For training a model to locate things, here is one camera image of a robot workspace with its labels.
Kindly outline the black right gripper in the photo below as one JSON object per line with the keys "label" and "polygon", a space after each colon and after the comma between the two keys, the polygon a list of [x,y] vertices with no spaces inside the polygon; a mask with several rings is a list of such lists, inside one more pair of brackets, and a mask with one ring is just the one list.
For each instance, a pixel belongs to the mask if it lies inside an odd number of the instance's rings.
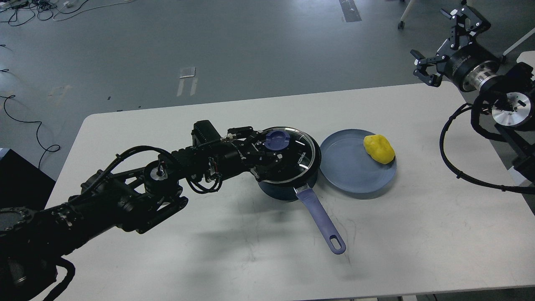
{"label": "black right gripper", "polygon": [[[424,57],[411,49],[416,59],[413,75],[431,87],[439,87],[446,76],[463,93],[489,90],[502,78],[497,75],[500,61],[476,43],[476,36],[489,30],[491,23],[469,5],[451,12],[442,8],[440,13],[453,21],[449,37],[434,57]],[[435,67],[436,73],[430,74],[430,67]]]}

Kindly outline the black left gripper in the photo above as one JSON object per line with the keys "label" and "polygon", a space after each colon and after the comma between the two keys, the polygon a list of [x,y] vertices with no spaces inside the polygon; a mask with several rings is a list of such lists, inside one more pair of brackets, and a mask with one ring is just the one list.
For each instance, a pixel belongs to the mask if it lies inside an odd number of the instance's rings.
{"label": "black left gripper", "polygon": [[256,131],[251,126],[229,128],[232,141],[222,142],[222,174],[241,174],[247,171],[257,181],[269,180],[282,169],[283,154],[258,152],[253,159],[246,156],[247,145],[264,145],[268,132]]}

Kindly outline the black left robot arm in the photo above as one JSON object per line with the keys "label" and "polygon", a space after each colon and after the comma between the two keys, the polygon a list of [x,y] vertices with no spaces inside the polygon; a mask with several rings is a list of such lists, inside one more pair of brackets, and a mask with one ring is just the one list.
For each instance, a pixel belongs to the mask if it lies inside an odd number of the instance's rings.
{"label": "black left robot arm", "polygon": [[45,297],[56,299],[75,275],[64,259],[92,238],[118,227],[143,234],[184,209],[180,180],[199,194],[218,191],[223,181],[250,171],[258,181],[280,173],[289,160],[286,145],[270,130],[230,128],[222,137],[208,120],[195,122],[193,145],[167,152],[149,145],[118,154],[82,184],[67,202],[44,210],[1,201],[1,299],[27,301],[66,276]]}

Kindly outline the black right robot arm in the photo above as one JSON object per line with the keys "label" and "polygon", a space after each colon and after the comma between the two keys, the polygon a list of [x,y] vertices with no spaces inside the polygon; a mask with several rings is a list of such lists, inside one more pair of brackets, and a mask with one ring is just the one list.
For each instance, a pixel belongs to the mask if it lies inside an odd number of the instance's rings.
{"label": "black right robot arm", "polygon": [[534,68],[520,62],[498,74],[503,59],[476,41],[491,24],[466,0],[451,12],[440,12],[453,23],[449,36],[433,57],[411,50],[413,74],[428,86],[438,87],[447,77],[463,93],[478,91],[471,106],[472,128],[484,138],[508,143],[517,154],[513,168],[533,182],[534,145],[519,132],[534,130]]}

